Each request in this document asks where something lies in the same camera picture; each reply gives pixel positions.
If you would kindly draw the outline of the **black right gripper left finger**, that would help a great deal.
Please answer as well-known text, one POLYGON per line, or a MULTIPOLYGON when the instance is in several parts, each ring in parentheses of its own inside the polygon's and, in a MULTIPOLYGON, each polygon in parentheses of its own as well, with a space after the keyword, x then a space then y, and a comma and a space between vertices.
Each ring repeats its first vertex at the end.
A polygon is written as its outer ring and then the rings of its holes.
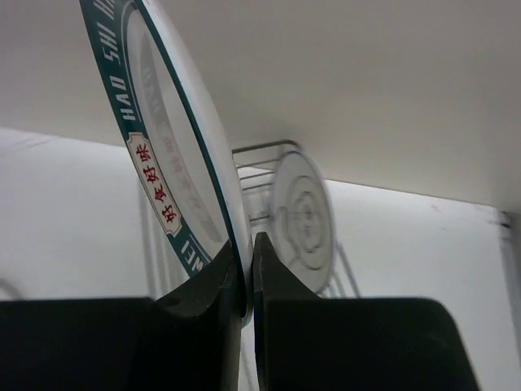
POLYGON ((160 299, 4 301, 4 390, 235 390, 242 297, 229 244, 160 299))

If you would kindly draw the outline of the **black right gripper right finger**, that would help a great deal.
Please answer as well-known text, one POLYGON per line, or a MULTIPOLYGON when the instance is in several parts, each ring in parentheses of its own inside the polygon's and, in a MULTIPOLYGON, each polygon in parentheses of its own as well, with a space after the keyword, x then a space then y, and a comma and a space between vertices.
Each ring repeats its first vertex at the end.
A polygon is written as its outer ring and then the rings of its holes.
POLYGON ((256 369, 263 390, 477 390, 451 314, 417 297, 323 299, 255 238, 256 369))

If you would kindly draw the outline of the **large patterned plate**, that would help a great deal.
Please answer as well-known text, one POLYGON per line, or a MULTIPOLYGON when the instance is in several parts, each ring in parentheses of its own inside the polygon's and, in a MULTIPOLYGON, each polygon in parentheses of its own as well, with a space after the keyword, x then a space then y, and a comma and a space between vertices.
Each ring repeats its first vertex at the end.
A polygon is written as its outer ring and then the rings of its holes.
POLYGON ((217 110, 157 1, 83 1, 116 123, 147 198, 189 276, 229 245, 243 321, 252 316, 252 237, 217 110))

